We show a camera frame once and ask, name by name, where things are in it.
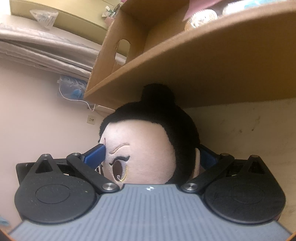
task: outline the white cord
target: white cord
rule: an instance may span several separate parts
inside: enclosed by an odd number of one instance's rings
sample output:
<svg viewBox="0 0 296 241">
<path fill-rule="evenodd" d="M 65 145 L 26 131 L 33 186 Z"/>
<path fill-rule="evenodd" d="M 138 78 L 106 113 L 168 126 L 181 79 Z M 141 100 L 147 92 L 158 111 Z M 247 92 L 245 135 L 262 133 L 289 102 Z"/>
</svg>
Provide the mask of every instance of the white cord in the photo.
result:
<svg viewBox="0 0 296 241">
<path fill-rule="evenodd" d="M 60 94 L 61 94 L 61 96 L 62 96 L 63 98 L 65 98 L 66 100 L 71 100 L 71 99 L 68 99 L 68 98 L 66 98 L 65 96 L 63 96 L 63 94 L 61 93 L 60 85 L 59 85 L 59 92 L 60 92 Z M 84 101 L 84 100 L 75 100 L 75 101 L 82 101 L 82 102 L 85 102 L 85 103 L 88 105 L 90 111 L 94 111 L 94 109 L 95 109 L 95 107 L 96 107 L 96 104 L 94 104 L 94 108 L 93 108 L 93 110 L 91 110 L 91 107 L 89 106 L 89 104 L 88 104 L 86 101 Z"/>
</svg>

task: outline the gray ribbed surface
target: gray ribbed surface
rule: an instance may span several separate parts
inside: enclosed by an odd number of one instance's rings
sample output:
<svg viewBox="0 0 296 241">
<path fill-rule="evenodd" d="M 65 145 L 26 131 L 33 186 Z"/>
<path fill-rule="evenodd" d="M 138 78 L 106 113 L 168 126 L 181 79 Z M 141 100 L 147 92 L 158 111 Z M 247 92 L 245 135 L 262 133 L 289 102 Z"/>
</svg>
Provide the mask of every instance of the gray ribbed surface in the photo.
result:
<svg viewBox="0 0 296 241">
<path fill-rule="evenodd" d="M 283 241 L 277 222 L 243 226 L 227 222 L 204 207 L 197 195 L 175 185 L 125 185 L 105 194 L 91 212 L 65 224 L 44 226 L 24 221 L 16 241 Z"/>
</svg>

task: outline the plush doll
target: plush doll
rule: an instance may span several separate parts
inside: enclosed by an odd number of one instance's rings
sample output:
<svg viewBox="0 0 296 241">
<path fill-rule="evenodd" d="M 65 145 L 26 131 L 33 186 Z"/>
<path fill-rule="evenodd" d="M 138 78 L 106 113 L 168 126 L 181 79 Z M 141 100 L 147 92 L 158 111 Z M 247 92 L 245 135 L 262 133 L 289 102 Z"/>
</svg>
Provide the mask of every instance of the plush doll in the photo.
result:
<svg viewBox="0 0 296 241">
<path fill-rule="evenodd" d="M 100 127 L 105 161 L 97 168 L 114 183 L 182 185 L 199 173 L 199 135 L 192 119 L 161 84 L 118 108 Z"/>
</svg>

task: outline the electrical outlet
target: electrical outlet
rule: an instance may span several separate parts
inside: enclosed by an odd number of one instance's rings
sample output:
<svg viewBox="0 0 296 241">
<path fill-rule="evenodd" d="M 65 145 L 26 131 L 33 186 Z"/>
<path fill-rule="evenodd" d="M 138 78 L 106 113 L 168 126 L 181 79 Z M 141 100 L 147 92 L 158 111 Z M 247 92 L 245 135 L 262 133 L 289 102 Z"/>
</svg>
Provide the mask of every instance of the electrical outlet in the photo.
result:
<svg viewBox="0 0 296 241">
<path fill-rule="evenodd" d="M 89 115 L 87 118 L 87 123 L 94 125 L 96 123 L 96 117 L 93 115 Z"/>
</svg>

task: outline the round black motor cover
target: round black motor cover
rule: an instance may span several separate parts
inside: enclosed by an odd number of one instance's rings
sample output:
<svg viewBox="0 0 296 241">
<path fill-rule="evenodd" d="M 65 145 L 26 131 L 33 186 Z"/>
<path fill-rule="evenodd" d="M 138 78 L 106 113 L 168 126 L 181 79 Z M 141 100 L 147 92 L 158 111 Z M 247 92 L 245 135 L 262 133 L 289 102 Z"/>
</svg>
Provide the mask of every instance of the round black motor cover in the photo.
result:
<svg viewBox="0 0 296 241">
<path fill-rule="evenodd" d="M 23 219 L 36 223 L 63 223 L 87 212 L 96 201 L 93 187 L 72 176 L 42 173 L 24 179 L 15 194 L 15 206 Z"/>
<path fill-rule="evenodd" d="M 240 224 L 259 224 L 277 219 L 285 195 L 273 177 L 237 175 L 211 183 L 204 201 L 218 216 Z"/>
</svg>

